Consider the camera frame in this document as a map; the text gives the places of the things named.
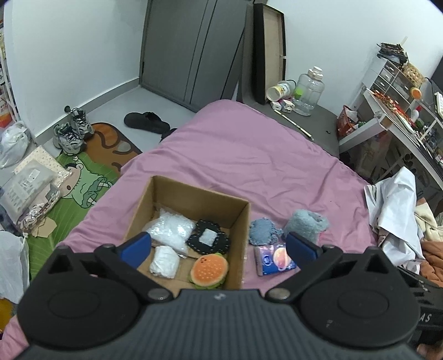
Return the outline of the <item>grey-blue plush toy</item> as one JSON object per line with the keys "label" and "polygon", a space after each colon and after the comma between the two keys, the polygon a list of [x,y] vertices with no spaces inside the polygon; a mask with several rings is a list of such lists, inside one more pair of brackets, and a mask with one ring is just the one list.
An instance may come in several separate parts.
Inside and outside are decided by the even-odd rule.
{"label": "grey-blue plush toy", "polygon": [[296,210],[283,228],[284,237],[296,233],[304,239],[317,244],[319,236],[330,226],[329,220],[317,212],[306,209]]}

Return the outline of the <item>blue planet tissue pack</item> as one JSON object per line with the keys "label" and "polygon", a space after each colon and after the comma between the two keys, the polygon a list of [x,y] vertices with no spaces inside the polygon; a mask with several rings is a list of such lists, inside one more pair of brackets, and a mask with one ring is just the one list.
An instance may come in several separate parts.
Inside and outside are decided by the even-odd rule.
{"label": "blue planet tissue pack", "polygon": [[258,276],[278,274],[297,267],[284,243],[257,246],[254,248],[254,258]]}

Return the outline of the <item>blue knitted coaster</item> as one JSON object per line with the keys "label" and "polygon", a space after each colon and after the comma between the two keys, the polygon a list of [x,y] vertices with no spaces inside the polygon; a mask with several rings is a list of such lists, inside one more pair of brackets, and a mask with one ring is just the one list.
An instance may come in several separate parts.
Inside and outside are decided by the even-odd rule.
{"label": "blue knitted coaster", "polygon": [[282,236],[282,229],[277,228],[269,218],[253,220],[249,225],[249,244],[253,246],[274,245]]}

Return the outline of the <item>small white wrapped bundle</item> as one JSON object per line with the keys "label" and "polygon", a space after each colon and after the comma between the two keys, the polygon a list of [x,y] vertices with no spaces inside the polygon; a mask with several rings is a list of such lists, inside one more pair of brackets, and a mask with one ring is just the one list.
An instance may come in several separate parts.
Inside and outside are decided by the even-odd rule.
{"label": "small white wrapped bundle", "polygon": [[173,248],[160,245],[155,248],[150,273],[167,279],[173,279],[179,268],[180,257]]}

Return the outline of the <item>brown cardboard box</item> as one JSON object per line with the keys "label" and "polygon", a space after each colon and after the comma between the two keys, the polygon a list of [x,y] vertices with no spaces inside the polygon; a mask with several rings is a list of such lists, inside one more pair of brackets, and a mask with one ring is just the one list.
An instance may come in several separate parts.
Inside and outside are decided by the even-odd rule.
{"label": "brown cardboard box", "polygon": [[153,176],[139,198],[124,240],[129,240],[147,228],[147,224],[159,216],[161,209],[180,214],[195,223],[211,220],[220,225],[231,241],[225,254],[228,274],[221,288],[242,288],[251,210],[248,201],[164,176]]}

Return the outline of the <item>orange burger plush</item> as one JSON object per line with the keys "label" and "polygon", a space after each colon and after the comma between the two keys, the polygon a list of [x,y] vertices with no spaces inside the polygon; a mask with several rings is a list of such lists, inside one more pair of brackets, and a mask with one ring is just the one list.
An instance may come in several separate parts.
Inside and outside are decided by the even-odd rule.
{"label": "orange burger plush", "polygon": [[189,280],[197,289],[213,289],[224,283],[228,270],[226,258],[220,253],[210,253],[195,261]]}

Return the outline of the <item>green cartoon floor mat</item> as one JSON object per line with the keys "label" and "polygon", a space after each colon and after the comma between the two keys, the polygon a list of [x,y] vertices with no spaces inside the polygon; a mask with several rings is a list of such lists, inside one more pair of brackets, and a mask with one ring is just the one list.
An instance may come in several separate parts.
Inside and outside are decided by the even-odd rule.
{"label": "green cartoon floor mat", "polygon": [[56,245],[65,240],[119,178],[116,171],[95,163],[85,152],[59,155],[57,161],[71,175],[61,184],[59,201],[27,238],[32,277],[38,274]]}

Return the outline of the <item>packaged bedding stack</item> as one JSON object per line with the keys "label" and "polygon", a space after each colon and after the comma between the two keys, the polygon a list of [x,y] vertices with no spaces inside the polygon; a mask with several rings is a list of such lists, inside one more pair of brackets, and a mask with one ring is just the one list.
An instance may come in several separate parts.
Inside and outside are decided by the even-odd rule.
{"label": "packaged bedding stack", "polygon": [[14,169],[1,189],[1,210],[21,233],[30,233],[61,198],[61,187],[71,177],[44,147],[33,150]]}

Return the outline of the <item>grey sneaker front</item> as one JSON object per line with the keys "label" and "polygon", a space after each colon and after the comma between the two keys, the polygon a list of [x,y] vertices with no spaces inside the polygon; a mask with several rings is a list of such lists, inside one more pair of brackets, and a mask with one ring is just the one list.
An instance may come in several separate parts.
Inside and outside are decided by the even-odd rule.
{"label": "grey sneaker front", "polygon": [[69,123],[55,125],[53,128],[53,144],[67,156],[78,155],[86,149],[86,142]]}

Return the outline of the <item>clear plastic water jug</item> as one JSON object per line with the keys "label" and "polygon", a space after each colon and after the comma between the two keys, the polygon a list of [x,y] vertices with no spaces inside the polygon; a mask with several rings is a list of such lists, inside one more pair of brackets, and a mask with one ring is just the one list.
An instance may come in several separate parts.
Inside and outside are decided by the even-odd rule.
{"label": "clear plastic water jug", "polygon": [[294,90],[294,111],[303,116],[310,116],[324,91],[323,71],[314,66],[299,76]]}

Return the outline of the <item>white tipped-over container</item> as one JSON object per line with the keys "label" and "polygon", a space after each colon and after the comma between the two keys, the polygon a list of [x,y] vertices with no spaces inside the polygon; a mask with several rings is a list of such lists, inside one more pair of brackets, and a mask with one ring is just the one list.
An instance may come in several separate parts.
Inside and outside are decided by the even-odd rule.
{"label": "white tipped-over container", "polygon": [[293,96],[296,88],[296,82],[292,79],[278,82],[266,91],[268,101],[277,102],[281,99],[288,99]]}

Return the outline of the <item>white desk shelf unit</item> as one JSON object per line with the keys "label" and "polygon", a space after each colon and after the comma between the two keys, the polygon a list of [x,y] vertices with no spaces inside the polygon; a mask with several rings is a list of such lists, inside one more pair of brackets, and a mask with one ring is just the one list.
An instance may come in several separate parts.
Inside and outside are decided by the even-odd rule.
{"label": "white desk shelf unit", "polygon": [[[362,104],[367,104],[371,118],[356,129],[345,127],[338,131],[339,152],[344,153],[387,131],[417,158],[419,164],[441,187],[442,163],[426,148],[425,138],[436,125],[441,127],[442,121],[423,101],[413,97],[413,92],[418,91],[423,84],[424,77],[417,69],[408,69],[409,65],[407,53],[401,44],[378,44],[378,52],[351,105],[351,109],[357,111]],[[426,110],[434,118],[423,134],[419,133],[417,124],[412,121],[416,109]]]}

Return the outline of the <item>dark grey wardrobe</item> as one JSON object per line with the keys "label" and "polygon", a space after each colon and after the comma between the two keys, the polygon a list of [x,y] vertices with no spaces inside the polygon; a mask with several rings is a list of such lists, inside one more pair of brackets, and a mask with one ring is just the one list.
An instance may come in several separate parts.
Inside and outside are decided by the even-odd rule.
{"label": "dark grey wardrobe", "polygon": [[140,85],[194,112],[230,99],[251,1],[149,1]]}

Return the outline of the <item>black knitted frame coaster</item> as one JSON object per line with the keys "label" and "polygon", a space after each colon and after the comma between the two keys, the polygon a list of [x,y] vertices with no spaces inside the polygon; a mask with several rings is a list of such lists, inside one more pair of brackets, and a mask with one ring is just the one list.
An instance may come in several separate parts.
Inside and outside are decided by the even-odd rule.
{"label": "black knitted frame coaster", "polygon": [[186,244],[200,255],[210,253],[225,255],[229,251],[231,241],[217,223],[211,220],[199,220]]}

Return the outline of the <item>grey sneaker near wall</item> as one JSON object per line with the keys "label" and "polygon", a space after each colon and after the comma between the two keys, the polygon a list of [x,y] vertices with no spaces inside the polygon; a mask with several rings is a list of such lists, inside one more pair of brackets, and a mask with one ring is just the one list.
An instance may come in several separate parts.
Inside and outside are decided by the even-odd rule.
{"label": "grey sneaker near wall", "polygon": [[85,110],[67,105],[64,111],[68,114],[71,127],[80,138],[87,140],[94,135],[95,131],[86,117]]}

